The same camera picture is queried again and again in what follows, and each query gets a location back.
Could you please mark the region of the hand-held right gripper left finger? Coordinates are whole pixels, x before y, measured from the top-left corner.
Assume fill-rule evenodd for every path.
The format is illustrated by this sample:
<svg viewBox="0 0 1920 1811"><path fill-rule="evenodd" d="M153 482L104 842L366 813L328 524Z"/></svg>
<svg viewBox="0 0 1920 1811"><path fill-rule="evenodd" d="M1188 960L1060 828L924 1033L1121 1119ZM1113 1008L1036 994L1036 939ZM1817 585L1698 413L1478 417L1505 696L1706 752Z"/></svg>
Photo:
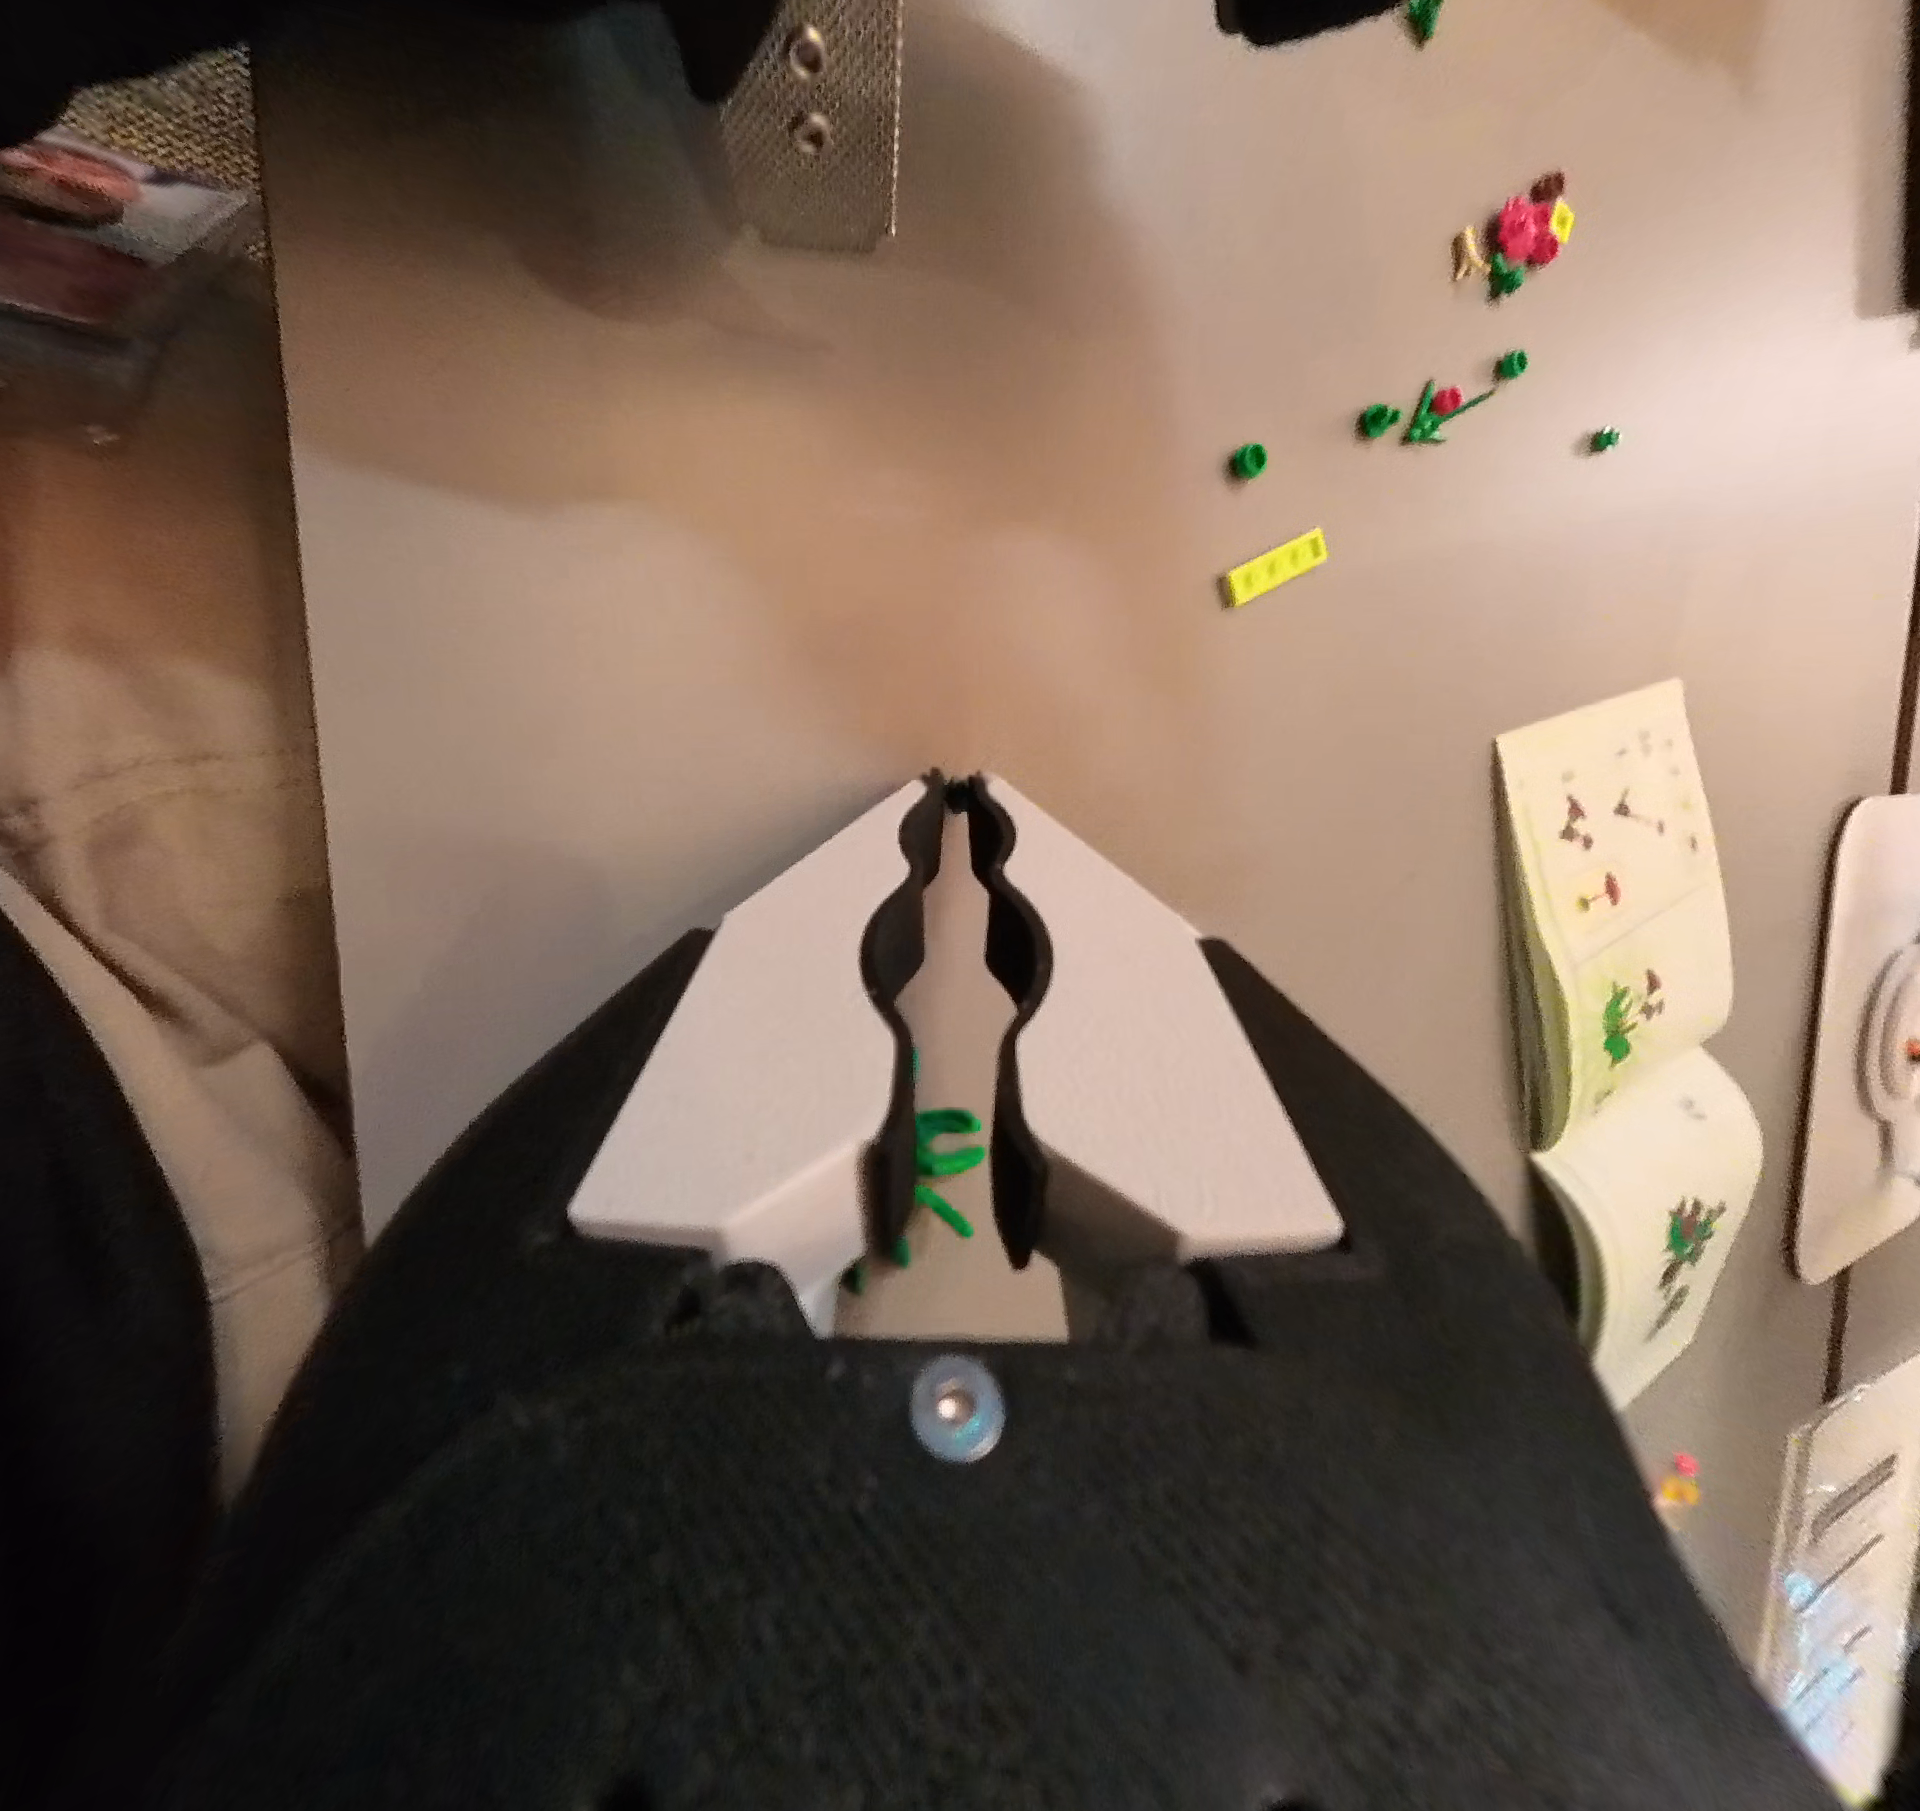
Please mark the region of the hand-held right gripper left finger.
<svg viewBox="0 0 1920 1811"><path fill-rule="evenodd" d="M589 1172L577 1233L780 1271L809 1323L899 1235L912 1039L947 783L929 772L725 915Z"/></svg>

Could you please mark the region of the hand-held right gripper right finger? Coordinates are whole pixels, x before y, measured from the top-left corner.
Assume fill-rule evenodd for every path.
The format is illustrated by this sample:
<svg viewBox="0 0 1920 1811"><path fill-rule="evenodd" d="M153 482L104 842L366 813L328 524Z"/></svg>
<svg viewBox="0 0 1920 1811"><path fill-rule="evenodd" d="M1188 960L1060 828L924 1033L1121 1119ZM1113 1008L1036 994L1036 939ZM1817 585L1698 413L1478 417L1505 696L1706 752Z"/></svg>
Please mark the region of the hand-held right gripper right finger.
<svg viewBox="0 0 1920 1811"><path fill-rule="evenodd" d="M1341 1249L1347 1225L1202 935L996 774L964 784L1013 1021L996 1061L994 1208L1011 1263L1091 1336L1144 1276Z"/></svg>

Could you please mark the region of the green toy leaf piece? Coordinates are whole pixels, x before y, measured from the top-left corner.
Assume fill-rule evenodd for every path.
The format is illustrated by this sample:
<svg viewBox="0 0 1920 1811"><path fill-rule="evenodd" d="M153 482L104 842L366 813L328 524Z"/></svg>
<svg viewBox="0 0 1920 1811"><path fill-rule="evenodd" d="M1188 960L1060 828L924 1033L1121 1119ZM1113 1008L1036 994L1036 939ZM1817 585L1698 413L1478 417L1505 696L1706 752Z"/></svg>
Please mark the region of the green toy leaf piece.
<svg viewBox="0 0 1920 1811"><path fill-rule="evenodd" d="M915 1188L909 1225L878 1257L862 1257L842 1273L844 1296L865 1296L878 1268L909 1271L920 1237L920 1223L934 1221L955 1240L969 1243L976 1223L955 1201L953 1186L988 1164L988 1128L964 1107L922 1109L916 1114Z"/></svg>

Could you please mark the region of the pink toy flower with leaf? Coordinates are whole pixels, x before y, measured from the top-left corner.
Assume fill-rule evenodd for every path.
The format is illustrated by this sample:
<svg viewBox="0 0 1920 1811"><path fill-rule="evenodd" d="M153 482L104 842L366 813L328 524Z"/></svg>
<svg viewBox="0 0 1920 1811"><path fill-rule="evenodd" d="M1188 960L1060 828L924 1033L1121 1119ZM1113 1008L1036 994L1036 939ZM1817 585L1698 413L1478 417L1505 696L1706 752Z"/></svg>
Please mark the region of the pink toy flower with leaf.
<svg viewBox="0 0 1920 1811"><path fill-rule="evenodd" d="M1487 254L1492 263L1489 288L1496 301L1519 292L1535 273L1556 263L1566 248L1556 248L1546 229L1550 209L1544 202L1535 202L1528 195L1530 188L1508 199L1487 226Z"/></svg>

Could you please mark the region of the small stem with pink flower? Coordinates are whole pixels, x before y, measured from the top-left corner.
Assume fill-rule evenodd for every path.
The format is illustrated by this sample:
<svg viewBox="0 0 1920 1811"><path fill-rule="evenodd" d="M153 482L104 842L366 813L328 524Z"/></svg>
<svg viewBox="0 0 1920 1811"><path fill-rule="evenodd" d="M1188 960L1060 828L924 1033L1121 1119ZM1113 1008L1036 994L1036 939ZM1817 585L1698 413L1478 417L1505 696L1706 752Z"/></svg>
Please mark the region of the small stem with pink flower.
<svg viewBox="0 0 1920 1811"><path fill-rule="evenodd" d="M1410 448L1434 448L1449 442L1458 422L1501 396L1510 381L1496 375L1482 390L1466 392L1459 386L1427 384L1405 422L1400 442Z"/></svg>

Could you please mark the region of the toy instruction booklet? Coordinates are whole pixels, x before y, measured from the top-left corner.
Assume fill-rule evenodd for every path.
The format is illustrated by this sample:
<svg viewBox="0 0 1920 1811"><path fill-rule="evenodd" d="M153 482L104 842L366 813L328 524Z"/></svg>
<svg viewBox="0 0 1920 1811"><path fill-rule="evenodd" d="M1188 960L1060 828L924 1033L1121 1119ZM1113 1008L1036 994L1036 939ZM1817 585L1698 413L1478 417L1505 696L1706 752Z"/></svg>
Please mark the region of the toy instruction booklet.
<svg viewBox="0 0 1920 1811"><path fill-rule="evenodd" d="M1495 766L1528 1163L1624 1412L1692 1347L1764 1182L1764 1128L1711 1054L1734 960L1684 684L1510 730Z"/></svg>

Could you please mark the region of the yellow toy plate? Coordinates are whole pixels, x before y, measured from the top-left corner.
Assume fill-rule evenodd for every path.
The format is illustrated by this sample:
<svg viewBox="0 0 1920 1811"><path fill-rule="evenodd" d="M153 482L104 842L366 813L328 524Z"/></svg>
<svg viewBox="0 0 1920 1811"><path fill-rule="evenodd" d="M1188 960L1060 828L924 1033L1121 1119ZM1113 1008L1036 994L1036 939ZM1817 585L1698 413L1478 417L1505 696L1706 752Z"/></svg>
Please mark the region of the yellow toy plate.
<svg viewBox="0 0 1920 1811"><path fill-rule="evenodd" d="M1235 611L1250 603L1272 597L1286 585L1321 569L1329 559L1327 534L1323 528L1310 528L1283 544L1261 551L1227 569L1217 580L1222 608Z"/></svg>

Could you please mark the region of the person's tan trousers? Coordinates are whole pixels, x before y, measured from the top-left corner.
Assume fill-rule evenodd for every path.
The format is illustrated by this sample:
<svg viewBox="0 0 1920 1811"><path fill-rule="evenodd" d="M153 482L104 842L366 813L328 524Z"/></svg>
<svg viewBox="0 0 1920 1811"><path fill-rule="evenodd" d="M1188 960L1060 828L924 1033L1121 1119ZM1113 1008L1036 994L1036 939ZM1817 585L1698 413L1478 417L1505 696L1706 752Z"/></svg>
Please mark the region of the person's tan trousers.
<svg viewBox="0 0 1920 1811"><path fill-rule="evenodd" d="M363 1243L274 324L110 446L7 438L2 508L4 915L198 1253L232 1503Z"/></svg>

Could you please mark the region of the white book stand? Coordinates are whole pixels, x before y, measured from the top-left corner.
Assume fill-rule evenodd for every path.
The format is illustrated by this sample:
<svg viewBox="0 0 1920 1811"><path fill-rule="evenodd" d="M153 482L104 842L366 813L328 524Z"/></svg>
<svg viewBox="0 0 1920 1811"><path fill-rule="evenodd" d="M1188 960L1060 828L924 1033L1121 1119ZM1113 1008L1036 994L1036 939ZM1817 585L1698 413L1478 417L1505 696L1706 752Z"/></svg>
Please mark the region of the white book stand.
<svg viewBox="0 0 1920 1811"><path fill-rule="evenodd" d="M1790 1268L1825 1286L1919 1216L1919 800L1843 818L1821 935Z"/></svg>

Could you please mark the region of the printed paper sheet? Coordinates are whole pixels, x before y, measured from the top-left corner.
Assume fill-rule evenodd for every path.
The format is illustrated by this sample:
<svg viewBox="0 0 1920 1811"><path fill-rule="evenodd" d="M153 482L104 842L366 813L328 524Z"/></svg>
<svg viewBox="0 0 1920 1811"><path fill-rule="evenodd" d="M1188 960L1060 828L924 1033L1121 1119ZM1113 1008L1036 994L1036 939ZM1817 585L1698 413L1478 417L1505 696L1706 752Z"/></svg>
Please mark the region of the printed paper sheet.
<svg viewBox="0 0 1920 1811"><path fill-rule="evenodd" d="M1789 1440L1760 1689L1850 1807L1881 1796L1917 1649L1919 1358Z"/></svg>

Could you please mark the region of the pink printed box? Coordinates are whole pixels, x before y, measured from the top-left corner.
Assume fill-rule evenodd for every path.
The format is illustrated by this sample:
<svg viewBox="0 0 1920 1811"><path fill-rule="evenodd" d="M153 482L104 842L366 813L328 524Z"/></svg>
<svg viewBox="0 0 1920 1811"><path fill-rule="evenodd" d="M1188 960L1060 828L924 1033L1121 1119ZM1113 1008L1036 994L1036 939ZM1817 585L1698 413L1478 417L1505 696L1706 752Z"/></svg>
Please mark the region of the pink printed box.
<svg viewBox="0 0 1920 1811"><path fill-rule="evenodd" d="M250 192L70 134L2 152L2 317L108 342L168 333L258 237Z"/></svg>

